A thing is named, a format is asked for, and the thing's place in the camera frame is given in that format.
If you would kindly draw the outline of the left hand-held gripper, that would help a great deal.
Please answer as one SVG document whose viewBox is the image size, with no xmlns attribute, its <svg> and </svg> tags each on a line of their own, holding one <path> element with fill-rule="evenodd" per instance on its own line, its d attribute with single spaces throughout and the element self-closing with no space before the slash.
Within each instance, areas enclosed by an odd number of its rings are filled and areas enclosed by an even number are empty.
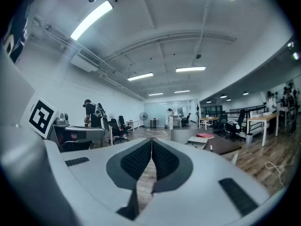
<svg viewBox="0 0 301 226">
<path fill-rule="evenodd" d="M 58 116 L 58 110 L 41 97 L 32 97 L 21 117 L 20 125 L 31 128 L 47 139 L 50 128 Z"/>
</svg>

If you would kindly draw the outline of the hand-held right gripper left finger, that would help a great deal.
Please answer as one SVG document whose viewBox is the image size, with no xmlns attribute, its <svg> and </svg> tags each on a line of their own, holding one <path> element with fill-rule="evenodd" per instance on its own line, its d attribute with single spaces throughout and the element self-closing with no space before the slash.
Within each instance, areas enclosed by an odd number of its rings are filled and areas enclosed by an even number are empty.
<svg viewBox="0 0 301 226">
<path fill-rule="evenodd" d="M 139 215 L 136 184 L 151 159 L 152 139 L 136 142 L 128 149 L 113 155 L 106 163 L 106 171 L 114 184 L 131 192 L 127 206 L 117 213 L 130 220 Z"/>
</svg>

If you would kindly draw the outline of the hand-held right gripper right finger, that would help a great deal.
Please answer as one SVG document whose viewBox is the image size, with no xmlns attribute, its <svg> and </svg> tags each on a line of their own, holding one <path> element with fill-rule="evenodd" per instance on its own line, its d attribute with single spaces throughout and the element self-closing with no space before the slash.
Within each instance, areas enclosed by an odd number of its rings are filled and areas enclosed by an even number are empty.
<svg viewBox="0 0 301 226">
<path fill-rule="evenodd" d="M 157 138 L 152 139 L 151 157 L 157 178 L 153 194 L 177 190 L 192 174 L 193 163 L 190 157 Z"/>
</svg>

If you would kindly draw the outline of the grey case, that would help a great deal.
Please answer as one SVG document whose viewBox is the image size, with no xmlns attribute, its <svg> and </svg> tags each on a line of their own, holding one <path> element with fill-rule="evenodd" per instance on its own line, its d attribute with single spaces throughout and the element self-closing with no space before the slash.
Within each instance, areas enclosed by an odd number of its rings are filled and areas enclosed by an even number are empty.
<svg viewBox="0 0 301 226">
<path fill-rule="evenodd" d="M 201 137 L 191 137 L 186 141 L 184 144 L 193 146 L 192 144 L 196 145 L 198 149 L 201 149 L 204 144 L 208 144 L 207 138 L 201 138 Z"/>
</svg>

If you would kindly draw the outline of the white domed device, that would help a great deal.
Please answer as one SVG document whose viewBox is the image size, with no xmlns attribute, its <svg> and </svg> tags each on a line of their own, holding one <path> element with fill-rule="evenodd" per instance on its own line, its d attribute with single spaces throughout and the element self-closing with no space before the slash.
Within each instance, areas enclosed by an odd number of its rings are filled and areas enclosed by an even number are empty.
<svg viewBox="0 0 301 226">
<path fill-rule="evenodd" d="M 58 126 L 68 126 L 69 116 L 67 113 L 60 113 L 59 117 L 55 119 L 55 124 Z"/>
</svg>

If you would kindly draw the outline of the wooden desk white legs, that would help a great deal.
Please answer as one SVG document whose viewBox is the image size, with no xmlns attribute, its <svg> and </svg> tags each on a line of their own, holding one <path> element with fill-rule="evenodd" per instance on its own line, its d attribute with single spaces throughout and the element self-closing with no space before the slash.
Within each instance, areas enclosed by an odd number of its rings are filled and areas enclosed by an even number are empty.
<svg viewBox="0 0 301 226">
<path fill-rule="evenodd" d="M 262 147 L 265 146 L 265 142 L 266 142 L 266 136 L 267 136 L 267 123 L 276 118 L 276 130 L 275 130 L 275 136 L 278 136 L 278 123 L 279 123 L 279 114 L 278 113 L 272 113 L 270 115 L 263 115 L 260 117 L 256 117 L 256 118 L 248 118 L 246 121 L 246 125 L 247 125 L 247 130 L 246 133 L 249 134 L 250 133 L 250 122 L 262 122 L 263 123 L 263 137 L 262 137 Z"/>
<path fill-rule="evenodd" d="M 219 117 L 204 117 L 204 118 L 199 118 L 198 120 L 198 128 L 205 128 L 205 130 L 207 130 L 207 128 L 210 126 L 209 122 L 213 122 L 213 121 L 218 121 Z"/>
</svg>

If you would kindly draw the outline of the camouflage patterned cloth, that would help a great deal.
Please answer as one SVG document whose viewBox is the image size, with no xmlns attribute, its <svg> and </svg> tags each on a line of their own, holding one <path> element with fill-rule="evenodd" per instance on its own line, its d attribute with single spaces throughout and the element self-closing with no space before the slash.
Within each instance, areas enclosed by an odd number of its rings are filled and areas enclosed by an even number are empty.
<svg viewBox="0 0 301 226">
<path fill-rule="evenodd" d="M 105 113 L 105 110 L 103 109 L 102 105 L 100 103 L 97 103 L 95 105 L 95 113 L 94 115 L 97 117 L 97 118 L 107 118 L 107 115 Z"/>
</svg>

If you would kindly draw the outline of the white ceiling air conditioner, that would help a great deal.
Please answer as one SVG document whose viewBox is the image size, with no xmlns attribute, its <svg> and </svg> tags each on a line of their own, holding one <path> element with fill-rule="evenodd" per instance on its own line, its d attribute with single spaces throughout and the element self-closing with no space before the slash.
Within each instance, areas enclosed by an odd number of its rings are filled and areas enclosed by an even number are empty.
<svg viewBox="0 0 301 226">
<path fill-rule="evenodd" d="M 80 49 L 71 59 L 71 64 L 86 71 L 96 72 L 102 62 L 84 49 Z"/>
</svg>

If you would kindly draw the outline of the person's black jersey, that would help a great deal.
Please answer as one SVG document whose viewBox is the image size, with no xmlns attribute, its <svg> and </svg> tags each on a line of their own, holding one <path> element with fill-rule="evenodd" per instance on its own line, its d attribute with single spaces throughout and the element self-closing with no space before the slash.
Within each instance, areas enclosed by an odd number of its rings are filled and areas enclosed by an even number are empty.
<svg viewBox="0 0 301 226">
<path fill-rule="evenodd" d="M 9 57 L 15 64 L 17 59 L 20 57 L 22 50 L 24 48 L 25 41 L 27 39 L 27 24 L 30 7 L 33 0 L 24 0 L 16 9 L 15 14 L 8 26 L 8 34 L 5 35 L 3 41 L 7 40 L 12 42 L 9 45 L 7 52 Z"/>
</svg>

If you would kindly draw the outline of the black metal railing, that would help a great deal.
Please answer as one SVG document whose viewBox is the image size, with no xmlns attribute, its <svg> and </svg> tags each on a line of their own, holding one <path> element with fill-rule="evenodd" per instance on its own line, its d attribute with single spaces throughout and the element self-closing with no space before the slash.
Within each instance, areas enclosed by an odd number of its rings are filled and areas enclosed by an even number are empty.
<svg viewBox="0 0 301 226">
<path fill-rule="evenodd" d="M 239 116 L 241 110 L 244 110 L 245 111 L 245 117 L 249 118 L 251 113 L 252 113 L 252 115 L 265 113 L 266 112 L 266 105 L 256 105 L 256 106 L 251 106 L 251 107 L 230 109 L 228 114 L 230 114 L 231 116 L 233 116 L 233 115 L 238 115 Z"/>
</svg>

